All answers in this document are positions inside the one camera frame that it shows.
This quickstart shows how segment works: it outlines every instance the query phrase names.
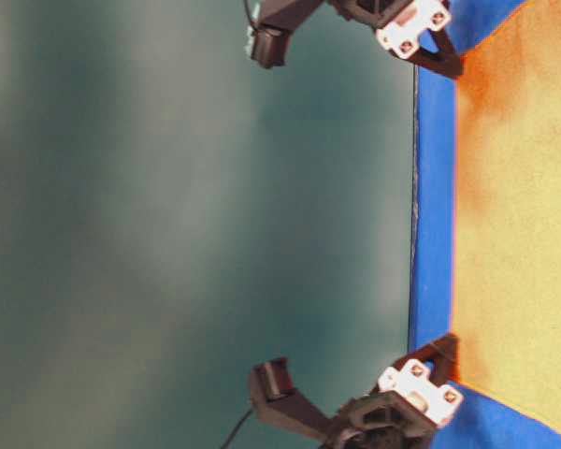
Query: robotic arm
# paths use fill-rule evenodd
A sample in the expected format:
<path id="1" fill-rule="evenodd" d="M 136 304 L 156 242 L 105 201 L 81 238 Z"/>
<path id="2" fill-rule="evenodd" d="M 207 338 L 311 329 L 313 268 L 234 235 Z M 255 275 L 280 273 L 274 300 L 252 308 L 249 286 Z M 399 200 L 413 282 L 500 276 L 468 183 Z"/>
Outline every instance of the robotic arm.
<path id="1" fill-rule="evenodd" d="M 425 449 L 463 401 L 447 384 L 456 349 L 456 336 L 447 334 L 399 358 L 367 395 L 350 399 L 332 418 L 293 387 L 286 358 L 270 360 L 250 373 L 252 406 L 261 421 L 324 449 Z"/>
<path id="2" fill-rule="evenodd" d="M 324 0 L 262 0 L 250 20 L 248 56 L 264 68 L 284 65 L 291 34 Z M 423 66 L 448 78 L 462 72 L 461 59 L 445 31 L 452 20 L 449 0 L 326 0 L 338 15 L 354 19 L 374 32 L 393 56 Z M 420 35 L 429 32 L 437 51 L 420 46 Z"/>

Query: yellow cloth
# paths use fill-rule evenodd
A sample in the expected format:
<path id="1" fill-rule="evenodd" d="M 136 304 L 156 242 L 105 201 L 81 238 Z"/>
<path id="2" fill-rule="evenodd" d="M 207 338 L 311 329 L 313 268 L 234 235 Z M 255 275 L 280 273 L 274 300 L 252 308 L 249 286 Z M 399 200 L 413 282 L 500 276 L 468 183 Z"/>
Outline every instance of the yellow cloth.
<path id="1" fill-rule="evenodd" d="M 457 83 L 459 381 L 561 433 L 561 0 L 528 0 Z"/>

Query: screw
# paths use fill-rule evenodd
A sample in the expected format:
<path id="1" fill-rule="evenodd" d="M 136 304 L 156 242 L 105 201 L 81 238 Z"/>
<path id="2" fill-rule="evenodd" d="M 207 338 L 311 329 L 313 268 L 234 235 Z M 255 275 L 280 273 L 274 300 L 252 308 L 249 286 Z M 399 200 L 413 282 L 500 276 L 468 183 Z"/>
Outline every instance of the screw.
<path id="1" fill-rule="evenodd" d="M 457 395 L 453 391 L 449 390 L 445 393 L 445 400 L 450 404 L 455 402 L 456 399 Z"/>
<path id="2" fill-rule="evenodd" d="M 437 12 L 432 16 L 432 23 L 435 25 L 440 25 L 445 20 L 445 15 L 442 12 Z"/>
<path id="3" fill-rule="evenodd" d="M 413 47 L 413 44 L 411 42 L 409 42 L 408 40 L 406 40 L 405 42 L 403 42 L 401 44 L 401 47 L 399 47 L 401 49 L 401 51 L 403 51 L 404 53 L 407 53 L 408 51 L 411 50 L 411 48 Z"/>
<path id="4" fill-rule="evenodd" d="M 413 367 L 411 367 L 411 374 L 413 374 L 415 377 L 420 377 L 423 372 L 424 370 L 420 365 L 414 365 Z"/>

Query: dark green wall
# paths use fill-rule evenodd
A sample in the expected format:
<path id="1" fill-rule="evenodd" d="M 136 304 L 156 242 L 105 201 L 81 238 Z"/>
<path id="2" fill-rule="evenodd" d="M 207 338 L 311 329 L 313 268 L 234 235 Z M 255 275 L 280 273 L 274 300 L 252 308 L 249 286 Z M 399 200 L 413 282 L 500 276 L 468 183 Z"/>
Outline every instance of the dark green wall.
<path id="1" fill-rule="evenodd" d="M 412 70 L 329 6 L 285 68 L 245 28 L 0 0 L 0 449 L 216 448 L 252 364 L 331 413 L 405 350 Z"/>

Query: black cable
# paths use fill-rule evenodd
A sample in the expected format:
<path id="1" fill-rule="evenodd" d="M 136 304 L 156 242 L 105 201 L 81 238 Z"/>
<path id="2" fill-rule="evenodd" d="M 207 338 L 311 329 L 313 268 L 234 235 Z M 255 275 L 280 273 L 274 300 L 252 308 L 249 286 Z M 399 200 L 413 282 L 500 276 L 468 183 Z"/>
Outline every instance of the black cable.
<path id="1" fill-rule="evenodd" d="M 247 21 L 250 23 L 252 28 L 255 30 L 255 22 L 252 18 L 252 12 L 250 10 L 250 5 L 247 3 L 248 0 L 243 0 L 243 7 L 245 8 L 245 15 L 247 16 Z"/>
<path id="2" fill-rule="evenodd" d="M 221 449 L 226 449 L 228 447 L 231 441 L 237 436 L 237 432 L 239 432 L 239 429 L 241 428 L 241 426 L 243 426 L 243 423 L 245 423 L 247 418 L 250 417 L 250 414 L 252 414 L 252 412 L 253 409 L 249 409 L 243 416 L 241 416 L 241 419 L 239 419 L 239 422 L 237 423 L 235 428 L 233 428 L 230 435 L 226 438 L 226 441 L 221 446 Z"/>

